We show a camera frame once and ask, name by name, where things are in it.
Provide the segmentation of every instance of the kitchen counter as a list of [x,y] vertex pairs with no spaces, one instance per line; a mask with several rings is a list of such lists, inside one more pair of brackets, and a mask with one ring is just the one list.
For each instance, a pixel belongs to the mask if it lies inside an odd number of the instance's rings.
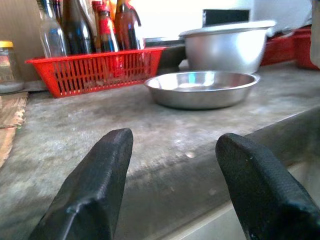
[[246,101],[216,110],[157,105],[143,85],[60,99],[31,93],[25,124],[0,169],[0,239],[26,239],[68,174],[120,128],[132,129],[134,145],[117,240],[160,238],[225,203],[228,190],[214,160],[219,136],[247,135],[320,104],[318,71],[287,62],[258,74]]

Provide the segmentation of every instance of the white wall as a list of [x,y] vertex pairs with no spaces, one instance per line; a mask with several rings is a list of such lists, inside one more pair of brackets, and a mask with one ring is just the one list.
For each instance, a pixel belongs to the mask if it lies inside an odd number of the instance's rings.
[[146,38],[202,27],[203,9],[251,9],[254,0],[132,0]]

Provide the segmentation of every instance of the dark glass bottle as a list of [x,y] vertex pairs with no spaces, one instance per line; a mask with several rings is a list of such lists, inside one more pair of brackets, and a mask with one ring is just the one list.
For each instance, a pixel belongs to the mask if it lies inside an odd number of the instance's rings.
[[97,7],[99,14],[99,32],[101,52],[118,52],[118,43],[115,36],[115,26],[110,15],[110,8],[107,5]]
[[61,24],[62,12],[61,12],[61,0],[52,0],[53,11],[56,21]]
[[96,52],[92,29],[79,0],[63,0],[61,26],[71,54]]
[[121,50],[145,48],[139,16],[128,0],[117,0],[114,22],[116,38]]

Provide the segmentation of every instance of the metal bowl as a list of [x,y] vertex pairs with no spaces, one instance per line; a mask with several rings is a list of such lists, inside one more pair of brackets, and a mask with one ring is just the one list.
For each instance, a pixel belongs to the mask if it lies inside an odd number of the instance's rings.
[[169,73],[147,80],[153,100],[178,109],[215,109],[243,101],[259,77],[222,71]]
[[255,73],[262,61],[267,30],[274,21],[203,27],[180,34],[192,70]]

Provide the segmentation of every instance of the concrete countertop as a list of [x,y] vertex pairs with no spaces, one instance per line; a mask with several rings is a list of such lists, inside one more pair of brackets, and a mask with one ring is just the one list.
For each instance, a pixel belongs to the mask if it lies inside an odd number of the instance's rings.
[[[148,176],[152,182],[151,173],[156,170],[197,160],[202,151],[212,151],[224,133],[246,135],[320,104],[318,71],[298,69],[289,62],[261,67],[258,74],[261,81],[246,101],[216,110],[188,111],[157,105],[143,85],[60,99],[48,92],[31,93],[25,124],[17,130],[9,159],[0,169],[0,239],[26,239],[64,179],[94,143],[120,128],[132,129],[134,145],[116,239],[155,239],[166,234],[168,220],[156,228],[126,226],[126,199],[130,199],[133,180]],[[167,194],[179,192],[169,182],[168,178]],[[184,187],[191,188],[192,183]],[[202,191],[209,197],[215,192],[213,188]],[[197,195],[201,204],[201,194],[192,193],[191,198]],[[136,200],[143,205],[144,199]],[[194,208],[192,217],[206,211],[205,207]],[[177,227],[190,220],[178,215]]]

